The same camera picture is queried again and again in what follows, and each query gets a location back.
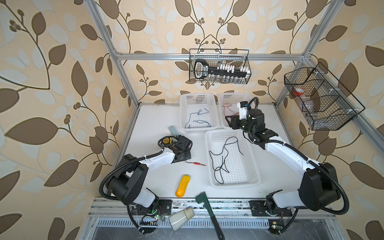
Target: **yellow object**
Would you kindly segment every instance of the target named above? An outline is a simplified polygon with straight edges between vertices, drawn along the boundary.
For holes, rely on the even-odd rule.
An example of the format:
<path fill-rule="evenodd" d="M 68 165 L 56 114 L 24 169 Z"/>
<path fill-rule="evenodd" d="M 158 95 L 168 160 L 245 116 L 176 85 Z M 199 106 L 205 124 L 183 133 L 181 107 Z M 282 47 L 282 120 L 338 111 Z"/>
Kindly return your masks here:
<path fill-rule="evenodd" d="M 184 175 L 182 178 L 181 178 L 181 181 L 180 181 L 180 184 L 179 184 L 179 188 L 177 189 L 176 191 L 176 197 L 182 197 L 184 196 L 185 194 L 185 191 L 187 189 L 187 186 L 188 186 L 188 183 L 190 181 L 191 177 L 188 176 L 188 175 Z"/>

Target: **perforated basket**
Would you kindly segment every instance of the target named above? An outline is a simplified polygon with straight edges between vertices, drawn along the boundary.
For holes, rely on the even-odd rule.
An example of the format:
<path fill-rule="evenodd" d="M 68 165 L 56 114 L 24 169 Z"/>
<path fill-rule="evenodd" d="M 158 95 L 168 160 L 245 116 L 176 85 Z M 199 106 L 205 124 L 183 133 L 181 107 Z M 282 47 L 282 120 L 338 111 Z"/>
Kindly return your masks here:
<path fill-rule="evenodd" d="M 206 132 L 220 126 L 215 96 L 188 93 L 180 97 L 180 128 L 186 133 Z"/>
<path fill-rule="evenodd" d="M 225 142 L 233 143 L 223 146 Z M 241 130 L 218 129 L 205 133 L 205 145 L 207 148 L 209 180 L 211 185 L 217 189 L 237 189 L 257 186 L 261 183 L 259 169 L 257 168 L 255 157 L 250 146 L 250 143 L 243 137 Z M 225 159 L 224 169 L 214 171 L 217 167 L 223 164 Z"/>
<path fill-rule="evenodd" d="M 218 95 L 219 119 L 220 124 L 224 128 L 230 128 L 225 116 L 236 115 L 239 113 L 237 103 L 242 101 L 249 102 L 252 95 L 249 93 L 220 93 Z"/>

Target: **black wire mesh basket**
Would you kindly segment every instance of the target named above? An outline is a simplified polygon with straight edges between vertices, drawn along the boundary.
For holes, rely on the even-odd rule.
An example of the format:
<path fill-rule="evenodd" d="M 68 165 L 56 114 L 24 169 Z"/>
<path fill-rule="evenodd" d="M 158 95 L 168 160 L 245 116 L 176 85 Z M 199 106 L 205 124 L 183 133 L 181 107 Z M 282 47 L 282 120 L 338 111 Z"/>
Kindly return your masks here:
<path fill-rule="evenodd" d="M 249 50 L 197 49 L 189 50 L 189 79 L 201 83 L 247 84 L 251 77 Z"/>
<path fill-rule="evenodd" d="M 365 107 L 333 73 L 319 64 L 285 74 L 284 84 L 312 130 L 339 130 Z M 328 81 L 327 73 L 335 78 L 337 86 Z"/>

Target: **plastic tray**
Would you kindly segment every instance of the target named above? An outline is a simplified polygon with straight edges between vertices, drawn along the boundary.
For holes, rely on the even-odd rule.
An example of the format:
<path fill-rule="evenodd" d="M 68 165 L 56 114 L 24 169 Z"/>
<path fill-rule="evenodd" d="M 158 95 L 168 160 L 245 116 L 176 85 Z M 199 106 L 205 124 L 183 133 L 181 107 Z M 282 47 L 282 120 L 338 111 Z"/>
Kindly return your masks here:
<path fill-rule="evenodd" d="M 237 137 L 238 146 L 237 143 L 229 144 L 225 146 L 228 152 L 224 149 L 221 155 L 210 155 L 209 151 L 212 151 L 214 154 L 221 153 L 226 140 L 230 137 Z M 227 144 L 236 141 L 235 138 L 231 138 L 227 141 Z M 207 148 L 209 180 L 214 188 L 238 189 L 257 186 L 261 183 L 260 173 L 250 143 L 243 137 L 241 130 L 218 129 L 208 131 L 205 133 L 205 145 Z M 221 170 L 220 175 L 220 172 L 214 171 L 214 168 L 221 166 L 222 158 L 227 153 L 225 166 L 229 173 Z"/>
<path fill-rule="evenodd" d="M 180 128 L 182 130 L 186 133 L 194 133 L 206 132 L 218 127 L 220 127 L 220 121 L 218 119 L 215 96 L 212 93 L 188 93 L 181 95 Z"/>
<path fill-rule="evenodd" d="M 219 118 L 223 128 L 229 129 L 228 122 L 225 120 L 225 115 L 236 115 L 239 113 L 237 103 L 242 101 L 249 102 L 252 95 L 249 93 L 220 93 L 218 95 Z"/>

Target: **white table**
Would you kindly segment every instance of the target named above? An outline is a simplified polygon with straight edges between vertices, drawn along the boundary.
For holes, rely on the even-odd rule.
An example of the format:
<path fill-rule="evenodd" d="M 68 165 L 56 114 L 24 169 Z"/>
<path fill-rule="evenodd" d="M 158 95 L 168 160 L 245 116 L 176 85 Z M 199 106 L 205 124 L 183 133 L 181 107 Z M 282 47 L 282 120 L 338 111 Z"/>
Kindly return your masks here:
<path fill-rule="evenodd" d="M 272 105 L 258 107 L 265 115 L 266 128 L 273 130 L 286 142 L 288 138 Z M 174 125 L 178 132 L 193 141 L 192 159 L 189 162 L 208 163 L 204 133 L 186 134 L 179 127 L 179 106 L 143 105 L 141 106 L 131 139 L 125 154 L 135 157 L 148 155 L 160 150 L 157 141 L 169 136 L 169 126 Z M 185 162 L 169 164 L 147 175 L 143 187 L 152 190 L 163 198 L 175 198 L 181 177 L 190 175 L 184 197 L 194 198 L 205 191 L 209 198 L 265 198 L 276 190 L 298 189 L 301 184 L 299 176 L 275 155 L 252 146 L 261 176 L 261 184 L 242 189 L 215 189 L 209 182 L 208 166 L 199 166 Z"/>

